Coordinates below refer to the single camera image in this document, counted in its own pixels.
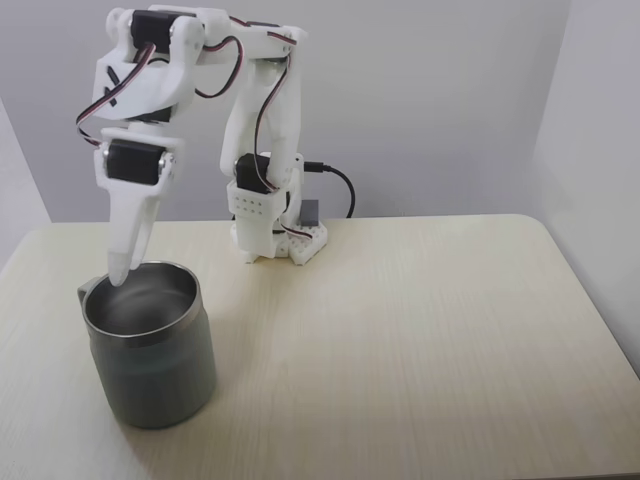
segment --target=light wood tabletop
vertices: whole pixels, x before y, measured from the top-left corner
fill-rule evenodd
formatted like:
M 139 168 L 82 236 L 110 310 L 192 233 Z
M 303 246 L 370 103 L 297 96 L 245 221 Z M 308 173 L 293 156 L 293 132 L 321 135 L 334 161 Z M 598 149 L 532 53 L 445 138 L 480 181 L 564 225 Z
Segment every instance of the light wood tabletop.
M 159 223 L 199 277 L 219 383 L 178 426 L 112 416 L 76 288 L 104 224 L 30 234 L 0 276 L 1 479 L 506 479 L 640 471 L 640 382 L 523 216 L 328 221 L 304 267 L 229 222 Z

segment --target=robotic arm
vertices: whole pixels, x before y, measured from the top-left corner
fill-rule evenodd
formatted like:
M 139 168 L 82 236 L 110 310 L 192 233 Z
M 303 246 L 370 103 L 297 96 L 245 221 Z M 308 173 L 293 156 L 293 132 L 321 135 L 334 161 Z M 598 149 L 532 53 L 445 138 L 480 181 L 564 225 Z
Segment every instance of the robotic arm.
M 85 140 L 97 147 L 96 181 L 109 192 L 109 277 L 121 285 L 139 266 L 159 202 L 179 175 L 185 145 L 164 125 L 195 94 L 225 93 L 241 68 L 248 70 L 224 135 L 220 168 L 231 177 L 232 237 L 247 262 L 258 256 L 291 257 L 304 264 L 327 241 L 319 222 L 298 225 L 304 159 L 300 136 L 300 63 L 307 34 L 297 27 L 243 22 L 223 10 L 152 6 L 113 10 L 107 33 L 115 48 L 97 62 L 91 106 L 77 119 Z M 227 85 L 214 95 L 196 90 L 197 66 L 235 62 Z M 102 139 L 80 128 L 91 115 L 125 120 L 105 128 Z M 272 152 L 258 155 L 262 129 Z

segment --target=cup handle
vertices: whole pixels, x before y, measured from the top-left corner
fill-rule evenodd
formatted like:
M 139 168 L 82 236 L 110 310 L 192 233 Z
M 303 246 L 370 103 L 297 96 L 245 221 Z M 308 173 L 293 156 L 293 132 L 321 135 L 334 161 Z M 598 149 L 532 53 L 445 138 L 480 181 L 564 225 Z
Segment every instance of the cup handle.
M 78 300 L 80 300 L 80 305 L 82 305 L 82 302 L 87 292 L 91 289 L 91 287 L 93 287 L 96 284 L 98 280 L 100 280 L 100 277 L 94 277 L 84 285 L 78 287 Z

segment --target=metal cup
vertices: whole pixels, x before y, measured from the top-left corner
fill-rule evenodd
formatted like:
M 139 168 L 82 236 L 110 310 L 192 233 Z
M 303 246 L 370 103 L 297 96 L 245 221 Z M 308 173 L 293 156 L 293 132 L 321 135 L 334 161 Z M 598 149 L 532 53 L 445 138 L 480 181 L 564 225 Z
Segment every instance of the metal cup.
M 216 383 L 209 319 L 188 269 L 143 263 L 120 287 L 107 276 L 78 289 L 91 353 L 114 415 L 162 428 L 193 415 Z

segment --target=white wall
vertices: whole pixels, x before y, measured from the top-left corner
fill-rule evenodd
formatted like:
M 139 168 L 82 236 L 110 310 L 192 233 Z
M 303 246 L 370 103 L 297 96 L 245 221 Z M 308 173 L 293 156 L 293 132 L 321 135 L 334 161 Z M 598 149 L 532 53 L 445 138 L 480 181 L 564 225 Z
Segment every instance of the white wall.
M 49 216 L 0 100 L 0 271 L 24 235 L 47 223 Z
M 112 7 L 150 0 L 5 2 L 0 94 L 52 220 L 106 220 L 91 148 L 73 121 L 89 102 L 95 61 L 111 46 Z M 193 0 L 177 0 L 197 5 Z M 303 134 L 309 160 L 353 179 L 356 215 L 517 212 L 568 1 L 216 0 L 246 19 L 299 25 L 305 53 Z M 226 71 L 203 74 L 221 84 Z M 229 218 L 218 152 L 232 95 L 197 100 L 175 132 L 190 154 L 161 218 Z M 88 125 L 93 131 L 98 122 Z M 308 198 L 343 216 L 348 191 L 313 177 Z
M 640 372 L 640 2 L 573 2 L 528 178 L 534 214 Z

